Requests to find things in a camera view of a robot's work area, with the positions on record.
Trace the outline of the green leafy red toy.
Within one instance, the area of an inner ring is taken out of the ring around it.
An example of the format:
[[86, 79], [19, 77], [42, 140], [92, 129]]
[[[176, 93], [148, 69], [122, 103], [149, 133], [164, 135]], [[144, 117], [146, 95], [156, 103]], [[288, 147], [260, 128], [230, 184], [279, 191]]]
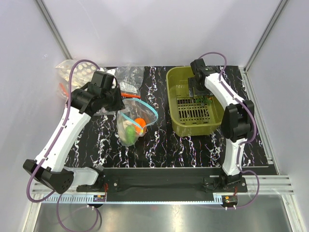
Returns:
[[210, 96], [197, 96], [195, 103], [200, 106], [210, 105], [212, 103], [212, 97]]

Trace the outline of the clear blue-zipper bag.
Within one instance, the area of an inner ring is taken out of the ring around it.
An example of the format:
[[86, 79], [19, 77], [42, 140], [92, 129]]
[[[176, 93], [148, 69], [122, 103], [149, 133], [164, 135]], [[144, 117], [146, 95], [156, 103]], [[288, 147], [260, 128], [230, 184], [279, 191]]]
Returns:
[[117, 112], [117, 133], [123, 146], [132, 146], [158, 120], [157, 111], [146, 102], [124, 99], [125, 108]]

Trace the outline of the orange carrot toy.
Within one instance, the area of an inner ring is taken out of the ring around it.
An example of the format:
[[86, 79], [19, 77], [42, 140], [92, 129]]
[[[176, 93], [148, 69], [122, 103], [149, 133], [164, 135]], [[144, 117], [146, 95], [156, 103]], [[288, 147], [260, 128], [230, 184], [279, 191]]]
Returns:
[[139, 126], [137, 125], [134, 125], [135, 126], [135, 130], [140, 133], [141, 132], [141, 129], [144, 128], [146, 126], [146, 122], [143, 118], [136, 118], [134, 120]]

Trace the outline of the green vegetable toy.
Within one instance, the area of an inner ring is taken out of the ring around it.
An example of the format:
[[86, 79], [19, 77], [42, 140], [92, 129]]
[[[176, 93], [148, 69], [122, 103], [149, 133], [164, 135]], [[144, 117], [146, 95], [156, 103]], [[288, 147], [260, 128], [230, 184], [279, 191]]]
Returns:
[[127, 144], [134, 144], [137, 139], [137, 133], [134, 125], [128, 125], [125, 129], [125, 136]]

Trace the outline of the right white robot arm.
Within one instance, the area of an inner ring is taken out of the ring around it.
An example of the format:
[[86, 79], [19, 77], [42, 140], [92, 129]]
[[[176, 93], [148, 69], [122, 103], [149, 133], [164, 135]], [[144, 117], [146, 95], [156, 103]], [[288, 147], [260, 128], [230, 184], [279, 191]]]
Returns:
[[199, 91], [211, 92], [224, 108], [221, 132], [226, 139], [225, 159], [214, 189], [221, 188], [228, 192], [241, 182], [244, 147], [257, 132], [254, 104], [240, 97], [222, 78], [217, 68], [192, 65], [191, 69], [194, 75], [191, 86]]

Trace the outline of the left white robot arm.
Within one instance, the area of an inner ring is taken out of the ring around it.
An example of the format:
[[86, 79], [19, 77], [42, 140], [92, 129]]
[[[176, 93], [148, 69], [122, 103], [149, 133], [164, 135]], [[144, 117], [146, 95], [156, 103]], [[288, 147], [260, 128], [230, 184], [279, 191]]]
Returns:
[[24, 170], [30, 174], [26, 190], [28, 197], [33, 180], [58, 194], [74, 186], [89, 186], [93, 191], [104, 187], [104, 179], [97, 169], [65, 167], [67, 155], [78, 135], [101, 108], [107, 111], [124, 108], [115, 78], [89, 82], [71, 93], [63, 116], [46, 146], [35, 159], [27, 159], [23, 164]]

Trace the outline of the clear orange-zipper bag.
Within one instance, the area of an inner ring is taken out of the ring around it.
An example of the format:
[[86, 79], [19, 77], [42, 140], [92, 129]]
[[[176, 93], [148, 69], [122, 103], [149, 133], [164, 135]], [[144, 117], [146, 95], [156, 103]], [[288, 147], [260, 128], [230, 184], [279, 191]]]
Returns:
[[102, 67], [100, 70], [115, 76], [123, 98], [141, 98], [140, 88], [144, 79], [143, 66]]

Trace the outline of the bag of white discs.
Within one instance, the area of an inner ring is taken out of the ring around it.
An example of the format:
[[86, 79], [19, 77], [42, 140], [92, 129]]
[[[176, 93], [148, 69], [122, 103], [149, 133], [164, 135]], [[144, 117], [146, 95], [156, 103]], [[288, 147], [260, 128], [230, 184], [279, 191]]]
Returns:
[[[76, 60], [65, 60], [58, 64], [55, 69], [60, 83], [68, 86], [69, 84], [69, 75], [73, 65], [76, 63]], [[92, 76], [97, 67], [90, 62], [81, 62], [73, 70], [71, 84], [72, 87], [81, 87], [87, 82], [91, 82]]]

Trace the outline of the clear red-zipper bag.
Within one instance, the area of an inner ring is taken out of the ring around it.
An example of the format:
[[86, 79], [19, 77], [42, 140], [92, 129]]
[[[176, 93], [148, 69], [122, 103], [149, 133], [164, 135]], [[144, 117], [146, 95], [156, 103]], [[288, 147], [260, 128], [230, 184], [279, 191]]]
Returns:
[[69, 84], [59, 83], [57, 93], [61, 98], [67, 100], [69, 98]]

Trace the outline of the olive green plastic bin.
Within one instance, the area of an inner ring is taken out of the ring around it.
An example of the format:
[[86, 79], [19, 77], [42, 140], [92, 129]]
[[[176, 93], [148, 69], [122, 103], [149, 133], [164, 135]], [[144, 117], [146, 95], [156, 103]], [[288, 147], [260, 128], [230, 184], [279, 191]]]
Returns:
[[189, 97], [189, 66], [174, 67], [167, 72], [169, 112], [173, 131], [180, 137], [210, 135], [221, 125], [224, 109], [214, 96], [210, 105], [200, 106]]

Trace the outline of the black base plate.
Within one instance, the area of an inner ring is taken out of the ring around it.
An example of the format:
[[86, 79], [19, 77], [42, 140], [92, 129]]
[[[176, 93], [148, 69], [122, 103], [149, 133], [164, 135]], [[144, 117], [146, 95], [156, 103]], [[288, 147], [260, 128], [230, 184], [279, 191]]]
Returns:
[[221, 168], [105, 168], [93, 186], [78, 192], [106, 193], [107, 202], [205, 203], [213, 194], [247, 193], [244, 178], [235, 186], [221, 179]]

